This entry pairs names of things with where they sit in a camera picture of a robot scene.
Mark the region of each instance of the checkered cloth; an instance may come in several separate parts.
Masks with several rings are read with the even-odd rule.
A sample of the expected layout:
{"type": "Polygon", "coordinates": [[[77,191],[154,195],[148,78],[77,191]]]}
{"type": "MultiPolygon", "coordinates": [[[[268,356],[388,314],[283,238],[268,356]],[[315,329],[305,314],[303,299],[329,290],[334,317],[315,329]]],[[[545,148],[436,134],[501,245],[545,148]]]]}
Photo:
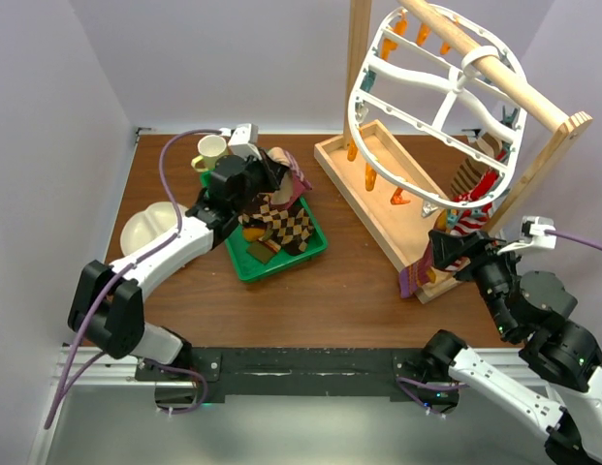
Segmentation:
{"type": "Polygon", "coordinates": [[[269,196],[264,195],[259,211],[245,213],[240,217],[240,223],[247,225],[251,220],[260,220],[272,229],[271,239],[275,240],[290,255],[297,255],[307,250],[307,242],[315,227],[306,210],[302,207],[289,210],[278,210],[269,203],[269,196]]]}

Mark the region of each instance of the wooden tray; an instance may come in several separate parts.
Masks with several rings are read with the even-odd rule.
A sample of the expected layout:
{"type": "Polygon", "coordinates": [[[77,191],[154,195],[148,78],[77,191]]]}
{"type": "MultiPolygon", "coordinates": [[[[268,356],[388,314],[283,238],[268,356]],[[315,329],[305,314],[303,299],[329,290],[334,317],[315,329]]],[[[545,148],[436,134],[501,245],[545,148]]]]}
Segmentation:
{"type": "MultiPolygon", "coordinates": [[[[367,147],[380,163],[394,174],[412,180],[424,189],[445,197],[441,189],[401,146],[380,121],[361,128],[367,147]]],[[[422,200],[404,192],[411,202],[391,205],[396,186],[378,176],[373,191],[365,190],[365,159],[357,155],[354,162],[347,159],[343,136],[317,143],[314,156],[341,195],[378,242],[391,263],[400,272],[421,258],[428,245],[428,231],[434,225],[438,212],[421,217],[422,200]]],[[[425,303],[452,289],[458,282],[449,273],[437,273],[435,283],[417,291],[417,298],[425,303]]]]}

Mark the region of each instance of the cable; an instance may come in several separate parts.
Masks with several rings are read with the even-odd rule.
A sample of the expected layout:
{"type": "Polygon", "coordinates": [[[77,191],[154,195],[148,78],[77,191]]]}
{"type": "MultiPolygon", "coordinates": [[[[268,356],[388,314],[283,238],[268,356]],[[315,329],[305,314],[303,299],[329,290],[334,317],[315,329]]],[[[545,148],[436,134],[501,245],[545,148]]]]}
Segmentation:
{"type": "Polygon", "coordinates": [[[397,381],[397,385],[399,386],[399,388],[401,390],[404,391],[404,394],[406,394],[408,397],[410,397],[416,404],[418,404],[421,407],[423,407],[424,409],[426,409],[427,412],[430,412],[431,414],[435,414],[435,415],[442,415],[439,411],[431,408],[429,406],[429,404],[426,404],[423,400],[421,400],[419,397],[417,397],[408,387],[406,387],[403,384],[403,382],[397,381]]]}
{"type": "Polygon", "coordinates": [[[442,386],[442,385],[429,385],[427,383],[422,383],[420,381],[417,380],[413,380],[412,378],[404,378],[403,376],[399,376],[397,377],[397,380],[400,383],[406,383],[408,385],[412,385],[412,386],[416,386],[417,388],[422,388],[422,389],[427,389],[427,390],[436,390],[436,391],[448,391],[448,390],[458,390],[460,388],[468,388],[468,385],[448,385],[448,386],[442,386]]]}
{"type": "Polygon", "coordinates": [[[545,233],[546,233],[546,235],[556,235],[557,237],[561,237],[562,239],[572,240],[574,242],[578,242],[579,244],[583,244],[583,245],[589,246],[593,249],[598,249],[598,250],[602,251],[602,244],[595,242],[593,240],[590,240],[590,239],[586,239],[584,237],[580,237],[578,235],[573,235],[568,232],[560,232],[560,231],[552,231],[552,230],[546,230],[545,233]]]}
{"type": "Polygon", "coordinates": [[[204,378],[204,376],[201,373],[198,373],[197,371],[193,371],[193,370],[185,370],[184,368],[176,368],[174,366],[163,365],[162,363],[159,363],[158,361],[152,360],[149,358],[145,359],[144,362],[148,363],[152,366],[155,366],[156,368],[158,368],[162,371],[166,371],[168,373],[188,375],[188,376],[196,379],[198,381],[198,383],[200,383],[203,386],[202,396],[199,398],[199,400],[194,402],[190,407],[186,407],[184,409],[174,409],[171,407],[159,407],[159,409],[161,409],[162,411],[167,412],[170,415],[188,414],[189,412],[194,412],[195,410],[197,410],[200,407],[200,405],[202,405],[204,403],[204,401],[206,400],[207,382],[206,382],[206,378],[204,378]]]}
{"type": "Polygon", "coordinates": [[[109,280],[107,285],[100,291],[100,293],[94,299],[93,303],[91,304],[91,306],[87,310],[87,313],[85,314],[85,318],[83,319],[83,321],[80,324],[79,331],[77,331],[77,334],[75,335],[75,338],[74,338],[72,344],[70,345],[70,351],[68,353],[66,362],[64,363],[64,368],[61,372],[61,376],[59,377],[59,382],[57,383],[57,389],[53,396],[53,399],[52,399],[52,402],[50,405],[50,409],[48,411],[47,419],[45,421],[45,425],[44,425],[45,429],[50,428],[55,416],[57,415],[57,410],[59,409],[59,404],[61,403],[61,400],[66,396],[66,394],[68,393],[68,390],[70,390],[70,388],[75,383],[75,381],[79,378],[79,376],[85,371],[84,369],[82,371],[79,371],[77,373],[77,375],[79,375],[79,376],[75,375],[75,377],[73,377],[73,380],[71,380],[71,383],[69,383],[67,385],[68,375],[70,374],[70,370],[75,361],[75,356],[77,355],[77,350],[79,349],[79,346],[84,338],[85,332],[87,331],[87,327],[89,326],[89,323],[91,322],[91,319],[93,318],[94,313],[96,313],[96,311],[98,310],[98,307],[100,306],[102,301],[107,297],[107,294],[114,287],[115,283],[117,283],[124,274],[126,274],[129,270],[136,267],[137,264],[140,264],[144,260],[148,259],[152,255],[156,254],[157,252],[159,252],[162,249],[164,249],[165,247],[167,247],[178,237],[179,233],[182,231],[182,213],[180,212],[177,201],[175,200],[174,194],[172,193],[172,190],[169,187],[169,183],[167,182],[167,178],[165,176],[165,157],[167,156],[167,152],[168,152],[169,148],[174,143],[176,143],[178,140],[180,140],[186,136],[209,135],[209,134],[221,134],[221,132],[216,129],[195,129],[193,131],[186,131],[184,133],[181,133],[181,134],[178,134],[178,135],[172,137],[161,150],[161,155],[158,159],[158,171],[159,171],[159,174],[161,177],[161,182],[163,184],[163,189],[165,189],[165,193],[167,194],[167,197],[169,198],[169,200],[172,203],[172,206],[174,208],[175,218],[177,220],[177,231],[174,234],[170,235],[165,241],[163,241],[158,246],[154,247],[151,250],[148,250],[141,256],[137,257],[134,263],[128,263],[122,269],[117,271],[113,275],[113,277],[109,280]]]}
{"type": "Polygon", "coordinates": [[[66,396],[66,394],[68,393],[68,391],[70,390],[70,388],[72,387],[72,385],[75,383],[75,381],[80,378],[80,375],[82,375],[85,370],[87,368],[89,368],[91,365],[93,365],[96,361],[98,361],[98,359],[102,358],[102,356],[104,355],[104,352],[99,352],[98,354],[96,354],[95,356],[93,356],[92,358],[90,358],[86,363],[83,364],[83,366],[81,368],[79,368],[79,371],[77,373],[74,374],[74,376],[68,381],[68,383],[66,383],[66,386],[64,387],[64,391],[61,394],[61,398],[63,400],[63,398],[66,396]]]}
{"type": "Polygon", "coordinates": [[[451,405],[448,405],[448,406],[447,406],[447,407],[445,407],[443,410],[441,410],[441,411],[440,411],[440,413],[441,413],[442,415],[444,415],[444,414],[446,414],[447,412],[450,412],[450,411],[454,410],[454,409],[455,409],[457,406],[458,406],[458,404],[451,404],[451,405]]]}
{"type": "Polygon", "coordinates": [[[468,388],[468,385],[451,385],[451,386],[441,386],[441,385],[428,385],[426,383],[421,383],[417,380],[413,380],[412,378],[405,378],[403,376],[399,376],[396,378],[397,381],[397,385],[399,386],[399,388],[408,396],[410,397],[416,404],[420,405],[421,407],[423,407],[424,409],[427,409],[427,412],[431,413],[431,414],[435,414],[435,415],[440,415],[442,418],[445,418],[445,413],[449,410],[449,407],[444,409],[442,412],[439,412],[436,409],[433,409],[432,407],[429,406],[429,404],[425,403],[423,400],[421,400],[417,395],[415,395],[415,393],[413,391],[411,391],[408,387],[406,387],[404,385],[404,383],[408,384],[408,385],[412,385],[415,386],[417,388],[421,388],[421,389],[427,389],[427,390],[434,390],[434,391],[441,391],[441,392],[445,392],[448,390],[459,390],[461,388],[468,388]]]}

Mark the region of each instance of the black metal base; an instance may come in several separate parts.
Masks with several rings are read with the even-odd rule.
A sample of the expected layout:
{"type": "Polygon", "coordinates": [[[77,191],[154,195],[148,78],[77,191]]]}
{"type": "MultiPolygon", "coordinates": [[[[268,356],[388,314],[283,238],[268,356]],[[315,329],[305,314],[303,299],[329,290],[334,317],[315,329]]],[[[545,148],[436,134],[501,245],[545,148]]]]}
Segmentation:
{"type": "MultiPolygon", "coordinates": [[[[287,349],[193,348],[194,367],[208,382],[207,402],[225,402],[227,395],[368,396],[411,400],[398,387],[403,376],[423,382],[449,382],[428,373],[421,349],[287,349]]],[[[137,381],[178,378],[146,367],[137,381]]],[[[429,406],[458,404],[457,391],[409,387],[429,406]]],[[[186,404],[190,388],[158,387],[156,398],[167,406],[186,404]]]]}

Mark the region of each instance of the wooden rack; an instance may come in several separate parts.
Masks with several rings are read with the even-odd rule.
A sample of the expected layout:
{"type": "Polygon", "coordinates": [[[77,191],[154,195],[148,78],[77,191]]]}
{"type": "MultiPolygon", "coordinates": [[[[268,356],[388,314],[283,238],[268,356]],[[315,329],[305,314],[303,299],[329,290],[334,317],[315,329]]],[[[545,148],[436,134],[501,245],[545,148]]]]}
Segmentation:
{"type": "MultiPolygon", "coordinates": [[[[471,37],[437,12],[425,0],[399,0],[399,3],[460,54],[465,55],[479,47],[479,44],[471,37]]],[[[404,267],[417,261],[423,254],[428,241],[428,231],[433,225],[435,216],[430,216],[429,221],[422,221],[423,219],[419,218],[418,221],[411,223],[408,212],[402,213],[403,209],[391,211],[389,198],[384,198],[382,190],[393,191],[393,186],[389,185],[381,190],[377,182],[374,191],[367,192],[363,185],[363,166],[352,162],[342,163],[341,159],[343,154],[343,161],[345,161],[345,151],[350,143],[350,128],[345,110],[367,51],[370,12],[371,0],[350,1],[343,135],[316,144],[314,154],[397,271],[401,271],[404,267]]],[[[533,193],[554,165],[583,135],[592,118],[583,111],[568,116],[493,56],[479,58],[473,62],[473,66],[551,132],[551,137],[545,147],[527,167],[521,178],[513,183],[503,203],[484,226],[484,230],[489,234],[496,234],[514,218],[523,201],[533,193]]],[[[362,134],[364,137],[367,134],[368,137],[376,139],[373,142],[372,150],[375,150],[374,153],[382,163],[393,166],[395,171],[406,172],[408,177],[415,179],[416,182],[429,183],[438,189],[438,186],[435,186],[431,178],[406,152],[405,147],[397,143],[383,125],[378,122],[370,123],[364,127],[362,134]]],[[[415,215],[420,215],[421,208],[411,207],[408,209],[408,211],[412,210],[415,215]]],[[[420,289],[417,296],[420,301],[426,302],[452,289],[455,285],[456,281],[449,274],[443,273],[436,283],[420,289]]]]}

